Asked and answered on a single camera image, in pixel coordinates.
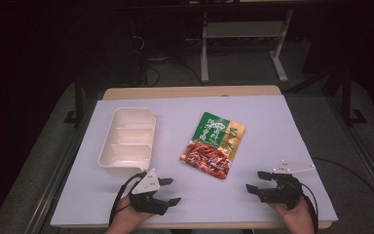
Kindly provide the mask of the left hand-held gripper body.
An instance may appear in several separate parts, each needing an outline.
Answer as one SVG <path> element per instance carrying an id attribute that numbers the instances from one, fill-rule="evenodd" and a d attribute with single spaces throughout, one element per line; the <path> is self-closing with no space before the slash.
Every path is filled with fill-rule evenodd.
<path id="1" fill-rule="evenodd" d="M 141 213 L 164 215 L 169 207 L 168 202 L 154 198 L 154 194 L 162 187 L 154 169 L 141 176 L 130 191 L 131 205 Z"/>

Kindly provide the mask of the white metal stand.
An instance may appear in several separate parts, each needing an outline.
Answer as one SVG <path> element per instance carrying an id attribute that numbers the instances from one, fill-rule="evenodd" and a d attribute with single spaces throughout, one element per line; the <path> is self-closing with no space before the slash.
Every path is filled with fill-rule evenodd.
<path id="1" fill-rule="evenodd" d="M 282 20 L 262 21 L 228 21 L 208 22 L 207 12 L 204 12 L 202 26 L 202 52 L 201 52 L 201 79 L 203 83 L 209 82 L 207 62 L 207 40 L 219 38 L 276 38 L 276 48 L 269 52 L 272 64 L 278 74 L 279 80 L 287 81 L 282 67 L 280 55 L 285 37 L 290 26 L 293 10 L 288 9 Z"/>

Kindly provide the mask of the metal frame rail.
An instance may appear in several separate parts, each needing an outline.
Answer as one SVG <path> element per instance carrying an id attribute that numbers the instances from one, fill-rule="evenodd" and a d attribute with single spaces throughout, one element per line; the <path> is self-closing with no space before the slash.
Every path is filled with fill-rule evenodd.
<path id="1" fill-rule="evenodd" d="M 374 187 L 374 161 L 371 158 L 370 153 L 366 149 L 365 145 L 359 139 L 359 136 L 354 130 L 356 124 L 366 124 L 367 121 L 358 109 L 348 111 L 348 118 L 343 116 L 342 107 L 338 105 L 337 100 L 334 97 L 327 97 L 326 101 L 330 106 L 333 114 L 336 116 L 339 124 L 342 126 L 344 133 L 347 135 L 351 144 L 353 145 L 357 155 L 362 161 L 363 167 L 365 168 L 368 176 L 370 177 L 371 184 Z"/>
<path id="2" fill-rule="evenodd" d="M 65 179 L 94 112 L 96 100 L 85 98 L 84 115 L 78 126 L 64 123 L 75 99 L 60 100 L 28 158 L 26 172 L 29 192 L 37 192 L 23 234 L 40 234 L 57 201 Z"/>

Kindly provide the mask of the white compartment tray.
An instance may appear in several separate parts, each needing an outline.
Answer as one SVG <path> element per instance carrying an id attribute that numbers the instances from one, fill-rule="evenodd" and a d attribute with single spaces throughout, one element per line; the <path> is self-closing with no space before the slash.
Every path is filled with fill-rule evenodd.
<path id="1" fill-rule="evenodd" d="M 115 110 L 98 164 L 111 176 L 128 177 L 150 168 L 156 118 L 149 108 Z"/>

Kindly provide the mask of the green and red food packet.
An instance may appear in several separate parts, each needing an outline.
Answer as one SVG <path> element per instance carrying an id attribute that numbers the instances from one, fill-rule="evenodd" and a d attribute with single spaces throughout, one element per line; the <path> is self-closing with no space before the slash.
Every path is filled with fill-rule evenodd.
<path id="1" fill-rule="evenodd" d="M 180 161 L 207 175 L 225 179 L 231 169 L 245 125 L 205 112 Z"/>

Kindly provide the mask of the black metal stand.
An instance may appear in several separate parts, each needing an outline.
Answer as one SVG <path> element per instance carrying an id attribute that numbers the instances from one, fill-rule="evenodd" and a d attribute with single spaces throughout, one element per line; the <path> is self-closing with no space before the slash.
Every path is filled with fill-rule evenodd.
<path id="1" fill-rule="evenodd" d="M 74 97 L 75 97 L 75 109 L 69 111 L 64 118 L 64 123 L 73 124 L 78 126 L 84 115 L 84 105 L 83 105 L 83 85 L 80 75 L 77 75 L 74 82 Z"/>
<path id="2" fill-rule="evenodd" d="M 341 116 L 344 122 L 351 127 L 353 124 L 365 124 L 366 119 L 359 109 L 351 109 L 352 76 L 348 69 L 345 70 L 342 83 Z"/>

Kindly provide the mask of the white table mat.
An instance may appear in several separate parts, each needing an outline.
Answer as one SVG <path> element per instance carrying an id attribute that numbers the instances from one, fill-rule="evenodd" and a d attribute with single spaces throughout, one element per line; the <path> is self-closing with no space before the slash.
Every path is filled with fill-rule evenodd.
<path id="1" fill-rule="evenodd" d="M 278 215 L 246 188 L 261 188 L 260 171 L 280 161 L 312 162 L 310 153 L 282 96 L 180 97 L 104 100 L 96 105 L 81 148 L 58 200 L 51 224 L 99 227 L 108 223 L 124 183 L 98 164 L 110 122 L 120 107 L 147 107 L 157 119 L 151 166 L 173 182 L 157 192 L 159 199 L 178 199 L 177 206 L 144 222 L 146 228 L 260 228 L 280 225 Z M 206 112 L 244 124 L 237 155 L 226 179 L 181 163 L 179 157 Z"/>

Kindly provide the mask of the person's right hand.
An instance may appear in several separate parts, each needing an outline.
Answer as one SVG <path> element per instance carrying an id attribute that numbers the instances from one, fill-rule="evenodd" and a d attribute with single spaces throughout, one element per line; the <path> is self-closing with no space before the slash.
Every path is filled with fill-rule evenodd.
<path id="1" fill-rule="evenodd" d="M 278 213 L 291 234 L 315 234 L 310 208 L 303 197 L 292 210 L 288 210 L 284 204 L 269 203 L 268 206 Z"/>

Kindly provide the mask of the person's left hand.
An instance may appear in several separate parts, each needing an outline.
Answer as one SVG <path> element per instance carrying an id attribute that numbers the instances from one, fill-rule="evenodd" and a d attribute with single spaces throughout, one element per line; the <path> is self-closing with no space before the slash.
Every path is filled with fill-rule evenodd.
<path id="1" fill-rule="evenodd" d="M 105 234 L 130 234 L 138 225 L 150 218 L 152 214 L 138 212 L 128 196 L 122 198 L 118 204 L 113 221 Z"/>

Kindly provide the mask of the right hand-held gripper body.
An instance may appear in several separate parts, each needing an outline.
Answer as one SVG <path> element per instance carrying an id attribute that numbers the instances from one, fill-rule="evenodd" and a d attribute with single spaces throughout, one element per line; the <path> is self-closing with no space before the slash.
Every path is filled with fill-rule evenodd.
<path id="1" fill-rule="evenodd" d="M 303 192 L 303 184 L 294 176 L 296 173 L 311 171 L 316 166 L 314 164 L 303 164 L 281 160 L 271 172 L 272 181 L 277 186 L 275 188 L 259 188 L 258 197 L 262 203 L 286 204 L 289 210 L 294 209 L 300 197 L 307 200 L 307 204 L 312 206 L 312 201 Z"/>

